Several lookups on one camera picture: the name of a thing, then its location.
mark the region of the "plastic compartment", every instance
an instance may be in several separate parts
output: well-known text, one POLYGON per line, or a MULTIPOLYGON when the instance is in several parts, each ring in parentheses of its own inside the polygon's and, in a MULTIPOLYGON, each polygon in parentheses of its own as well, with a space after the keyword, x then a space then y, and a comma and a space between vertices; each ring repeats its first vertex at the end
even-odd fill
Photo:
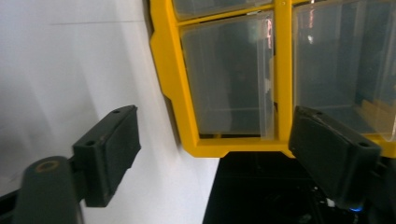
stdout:
POLYGON ((271 0, 173 0, 177 17, 183 20, 262 6, 270 2, 271 0))
POLYGON ((395 3, 327 1, 295 8, 293 21, 294 104, 393 136, 395 3))
POLYGON ((262 12, 181 30, 200 134, 273 137, 272 22, 262 12))

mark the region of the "blue light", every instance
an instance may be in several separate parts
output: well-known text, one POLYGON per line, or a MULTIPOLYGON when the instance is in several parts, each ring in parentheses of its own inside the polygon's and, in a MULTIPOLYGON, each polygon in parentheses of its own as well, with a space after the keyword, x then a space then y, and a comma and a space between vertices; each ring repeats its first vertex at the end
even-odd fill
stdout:
POLYGON ((363 210, 362 207, 358 207, 358 208, 349 208, 350 211, 352 212, 361 212, 361 210, 363 210))

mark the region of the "yellow edge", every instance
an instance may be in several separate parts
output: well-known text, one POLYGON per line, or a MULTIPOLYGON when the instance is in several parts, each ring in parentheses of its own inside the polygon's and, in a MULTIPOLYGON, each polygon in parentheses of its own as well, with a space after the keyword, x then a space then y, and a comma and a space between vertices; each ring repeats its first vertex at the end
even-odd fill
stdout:
MULTIPOLYGON (((173 102, 182 145, 192 156, 224 157, 230 151, 281 151, 292 158, 292 154, 288 150, 292 122, 291 8, 292 4, 302 2, 306 1, 275 0, 273 5, 179 22, 175 17, 172 1, 151 0, 151 18, 155 31, 150 45, 154 62, 163 94, 173 102), (275 78, 275 99, 278 103, 278 140, 262 141, 260 138, 200 139, 192 107, 178 27, 272 7, 275 8, 276 57, 278 58, 278 60, 276 59, 275 78)), ((396 158, 396 144, 385 142, 380 136, 376 135, 370 136, 370 139, 384 149, 383 156, 396 158)))

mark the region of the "black floor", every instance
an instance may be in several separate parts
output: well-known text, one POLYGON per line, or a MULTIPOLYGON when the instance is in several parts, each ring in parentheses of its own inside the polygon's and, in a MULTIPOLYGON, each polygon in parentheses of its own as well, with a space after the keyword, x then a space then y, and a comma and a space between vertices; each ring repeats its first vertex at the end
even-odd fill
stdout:
POLYGON ((367 223, 364 219, 329 207, 297 160, 275 152, 237 152, 220 160, 204 223, 367 223))

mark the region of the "clear plastic bin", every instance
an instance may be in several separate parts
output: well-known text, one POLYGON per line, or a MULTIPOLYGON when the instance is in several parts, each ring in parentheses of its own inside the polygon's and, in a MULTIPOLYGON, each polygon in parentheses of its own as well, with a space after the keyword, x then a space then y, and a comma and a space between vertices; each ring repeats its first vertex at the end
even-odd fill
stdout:
POLYGON ((272 18, 262 12, 181 30, 199 133, 273 137, 272 18))
POLYGON ((327 1, 293 12, 294 104, 394 140, 394 1, 327 1))
POLYGON ((268 4, 271 0, 173 0, 177 17, 184 20, 268 4))

